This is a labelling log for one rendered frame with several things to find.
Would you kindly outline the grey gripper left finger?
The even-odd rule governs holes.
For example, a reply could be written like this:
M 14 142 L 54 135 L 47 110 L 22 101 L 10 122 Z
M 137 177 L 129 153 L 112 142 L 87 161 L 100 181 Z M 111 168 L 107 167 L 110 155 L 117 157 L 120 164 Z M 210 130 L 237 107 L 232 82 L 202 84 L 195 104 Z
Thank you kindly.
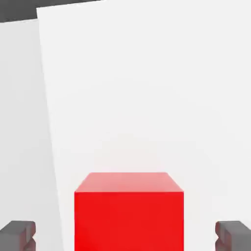
M 10 221 L 0 230 L 0 251 L 36 251 L 34 221 Z

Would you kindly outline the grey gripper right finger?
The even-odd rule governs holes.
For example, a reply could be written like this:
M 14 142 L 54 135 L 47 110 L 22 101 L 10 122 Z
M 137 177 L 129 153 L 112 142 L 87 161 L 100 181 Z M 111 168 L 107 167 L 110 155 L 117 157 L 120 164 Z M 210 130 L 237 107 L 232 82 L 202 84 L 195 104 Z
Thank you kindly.
M 217 221 L 215 251 L 251 251 L 251 229 L 241 221 Z

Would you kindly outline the small red cube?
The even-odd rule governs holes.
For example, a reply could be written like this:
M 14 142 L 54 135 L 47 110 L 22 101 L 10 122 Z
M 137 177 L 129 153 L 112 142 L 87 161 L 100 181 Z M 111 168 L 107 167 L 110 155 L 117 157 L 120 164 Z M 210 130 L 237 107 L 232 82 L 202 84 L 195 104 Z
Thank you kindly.
M 184 192 L 167 173 L 90 173 L 74 213 L 74 251 L 184 251 Z

